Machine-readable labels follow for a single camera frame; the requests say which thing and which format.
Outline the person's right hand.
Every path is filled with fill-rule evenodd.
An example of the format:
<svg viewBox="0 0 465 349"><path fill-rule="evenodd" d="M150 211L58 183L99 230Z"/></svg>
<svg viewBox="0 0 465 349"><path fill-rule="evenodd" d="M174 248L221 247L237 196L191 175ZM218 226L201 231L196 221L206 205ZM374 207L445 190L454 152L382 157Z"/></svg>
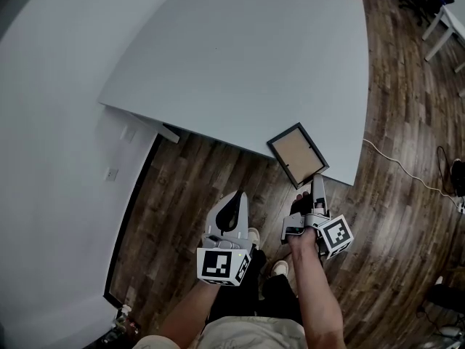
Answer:
<svg viewBox="0 0 465 349"><path fill-rule="evenodd" d="M291 205L290 214L305 215L311 212L313 208L313 202L311 195L305 191L303 194L298 194L293 204ZM316 232L313 228L306 228L300 236L289 236L288 243L291 251L297 251L301 249L309 249L315 247Z"/></svg>

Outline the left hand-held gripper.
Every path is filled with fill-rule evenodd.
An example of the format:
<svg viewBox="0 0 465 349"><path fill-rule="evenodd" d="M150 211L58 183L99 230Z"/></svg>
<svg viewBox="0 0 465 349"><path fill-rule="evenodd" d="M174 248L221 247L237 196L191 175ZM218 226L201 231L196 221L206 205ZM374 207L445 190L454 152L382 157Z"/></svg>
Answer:
<svg viewBox="0 0 465 349"><path fill-rule="evenodd" d="M236 190L224 196L207 214L209 233L229 233L237 238L207 234L197 248L197 278L207 284L240 286L251 263L253 244L248 238L248 197Z"/></svg>

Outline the long white desk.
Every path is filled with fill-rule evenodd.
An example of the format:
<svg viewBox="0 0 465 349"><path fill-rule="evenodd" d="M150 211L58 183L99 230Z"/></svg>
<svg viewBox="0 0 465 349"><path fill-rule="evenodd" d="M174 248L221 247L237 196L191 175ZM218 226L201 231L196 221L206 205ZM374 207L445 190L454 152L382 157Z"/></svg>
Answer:
<svg viewBox="0 0 465 349"><path fill-rule="evenodd" d="M448 28L444 34L436 41L434 46L427 52L424 60L429 62L436 53L445 45L446 41L452 37L453 34L462 40L465 44L465 25L445 6L441 6L439 13L435 16L433 21L429 24L428 28L422 35L422 40L426 41L431 35L432 31L440 23L440 21L445 18Z"/></svg>

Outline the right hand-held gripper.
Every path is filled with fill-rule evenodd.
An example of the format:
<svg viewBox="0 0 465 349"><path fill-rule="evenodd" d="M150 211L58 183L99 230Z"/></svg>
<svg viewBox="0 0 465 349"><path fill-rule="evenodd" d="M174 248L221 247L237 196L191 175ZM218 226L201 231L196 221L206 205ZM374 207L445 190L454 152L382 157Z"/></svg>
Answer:
<svg viewBox="0 0 465 349"><path fill-rule="evenodd" d="M315 213L296 213L284 218L281 243L286 244L289 236L301 236L307 228L312 228L317 235L318 256L327 260L345 251L354 236L344 215L335 218L327 215L326 191L321 174L313 177L312 200Z"/></svg>

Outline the person's left forearm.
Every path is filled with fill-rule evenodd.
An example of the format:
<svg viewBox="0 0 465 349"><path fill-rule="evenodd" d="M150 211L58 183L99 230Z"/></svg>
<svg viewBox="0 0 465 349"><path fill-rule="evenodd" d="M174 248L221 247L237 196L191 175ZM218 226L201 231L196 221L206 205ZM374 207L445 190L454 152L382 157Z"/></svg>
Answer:
<svg viewBox="0 0 465 349"><path fill-rule="evenodd" d="M204 328L220 286L199 281L161 324L159 335L187 349Z"/></svg>

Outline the large white table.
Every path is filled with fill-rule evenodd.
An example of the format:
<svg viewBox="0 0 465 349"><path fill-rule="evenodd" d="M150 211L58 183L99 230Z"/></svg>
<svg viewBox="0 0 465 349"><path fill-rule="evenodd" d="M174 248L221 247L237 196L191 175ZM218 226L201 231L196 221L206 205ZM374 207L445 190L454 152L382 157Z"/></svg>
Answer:
<svg viewBox="0 0 465 349"><path fill-rule="evenodd" d="M166 0L98 100L263 156L301 124L352 185L369 69L363 0Z"/></svg>

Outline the black picture frame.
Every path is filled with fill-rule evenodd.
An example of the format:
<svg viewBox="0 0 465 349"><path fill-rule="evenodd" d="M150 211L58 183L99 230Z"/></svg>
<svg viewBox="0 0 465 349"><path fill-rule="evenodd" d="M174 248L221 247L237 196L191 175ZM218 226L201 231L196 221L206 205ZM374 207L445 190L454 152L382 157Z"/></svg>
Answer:
<svg viewBox="0 0 465 349"><path fill-rule="evenodd" d="M301 123L267 141L295 189L310 183L315 175L329 168L316 144Z"/></svg>

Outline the black trousers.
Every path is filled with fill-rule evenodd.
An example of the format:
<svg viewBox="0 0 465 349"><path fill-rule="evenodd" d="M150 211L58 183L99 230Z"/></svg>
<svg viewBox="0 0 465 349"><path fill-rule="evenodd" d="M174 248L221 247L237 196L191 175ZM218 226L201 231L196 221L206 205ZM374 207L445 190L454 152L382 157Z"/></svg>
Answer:
<svg viewBox="0 0 465 349"><path fill-rule="evenodd" d="M227 316L284 318L302 323L298 297L283 274L271 276L259 288L259 275L267 259L254 250L240 286L223 286L211 307L207 324Z"/></svg>

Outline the person's right forearm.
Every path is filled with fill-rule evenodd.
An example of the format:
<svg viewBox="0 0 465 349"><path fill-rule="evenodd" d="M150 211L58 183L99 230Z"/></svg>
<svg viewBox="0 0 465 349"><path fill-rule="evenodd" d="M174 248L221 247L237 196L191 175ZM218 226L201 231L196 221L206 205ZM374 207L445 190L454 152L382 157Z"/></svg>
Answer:
<svg viewBox="0 0 465 349"><path fill-rule="evenodd" d="M347 349L343 317L315 246L292 242L299 306L309 349Z"/></svg>

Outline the beige shirt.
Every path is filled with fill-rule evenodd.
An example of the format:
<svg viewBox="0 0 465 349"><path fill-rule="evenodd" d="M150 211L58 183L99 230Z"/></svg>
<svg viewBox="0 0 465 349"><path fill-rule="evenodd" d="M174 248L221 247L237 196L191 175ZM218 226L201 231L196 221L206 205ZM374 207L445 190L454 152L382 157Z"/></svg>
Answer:
<svg viewBox="0 0 465 349"><path fill-rule="evenodd" d="M198 339L197 349L309 349L304 328L287 318L226 316L203 326L193 316L166 319L157 335L133 349L182 349Z"/></svg>

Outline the black bag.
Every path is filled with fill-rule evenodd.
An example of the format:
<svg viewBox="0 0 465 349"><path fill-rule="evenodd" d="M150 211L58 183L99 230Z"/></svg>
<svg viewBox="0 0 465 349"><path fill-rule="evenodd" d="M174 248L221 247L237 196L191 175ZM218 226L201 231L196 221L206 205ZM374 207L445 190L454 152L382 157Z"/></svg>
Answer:
<svg viewBox="0 0 465 349"><path fill-rule="evenodd" d="M455 159L450 168L450 180L458 197L465 197L465 161Z"/></svg>

